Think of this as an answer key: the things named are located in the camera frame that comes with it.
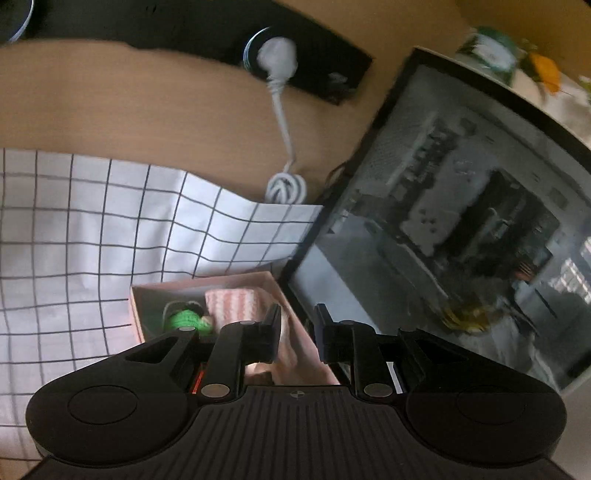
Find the white power cord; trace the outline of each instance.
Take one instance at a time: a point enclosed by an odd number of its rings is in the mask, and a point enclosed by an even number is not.
[[[273,175],[267,184],[266,203],[301,204],[306,201],[308,193],[303,177],[290,173],[296,162],[296,152],[291,143],[287,119],[281,103],[281,93],[285,84],[297,70],[295,47],[296,45],[287,38],[274,37],[263,44],[256,56],[258,64],[268,73],[267,85],[273,100],[273,110],[288,155],[283,172]]]

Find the metal screw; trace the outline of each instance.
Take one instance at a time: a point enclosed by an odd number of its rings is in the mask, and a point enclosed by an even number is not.
[[[368,397],[384,398],[392,395],[392,387],[384,383],[370,383],[363,391]]]
[[[201,389],[201,395],[209,398],[222,398],[230,393],[230,387],[222,383],[210,383]]]

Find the white plug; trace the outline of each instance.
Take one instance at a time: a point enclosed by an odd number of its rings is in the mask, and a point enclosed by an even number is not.
[[[296,44],[289,38],[274,37],[263,43],[256,55],[258,64],[268,74],[267,84],[273,99],[273,110],[288,154],[283,172],[273,175],[269,180],[265,193],[267,203],[300,204],[306,201],[307,196],[306,181],[300,175],[290,173],[292,165],[296,162],[296,153],[291,144],[287,119],[281,104],[281,92],[297,70],[295,47]]]

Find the pink fabric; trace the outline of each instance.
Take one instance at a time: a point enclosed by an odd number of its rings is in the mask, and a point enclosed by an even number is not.
[[[205,294],[207,310],[213,318],[217,332],[228,323],[253,320],[260,322],[269,307],[281,302],[263,288],[232,288],[209,290]],[[271,374],[275,385],[335,385],[335,376],[321,363],[318,350],[313,348],[297,318],[281,308],[281,337],[277,360],[271,364],[253,364],[246,367],[248,383],[264,382]]]

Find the white grid tablecloth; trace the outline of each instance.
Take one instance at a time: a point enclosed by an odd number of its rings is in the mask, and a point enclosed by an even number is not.
[[[185,171],[0,150],[0,478],[39,460],[31,395],[135,344],[129,286],[289,258],[320,207],[251,202]]]

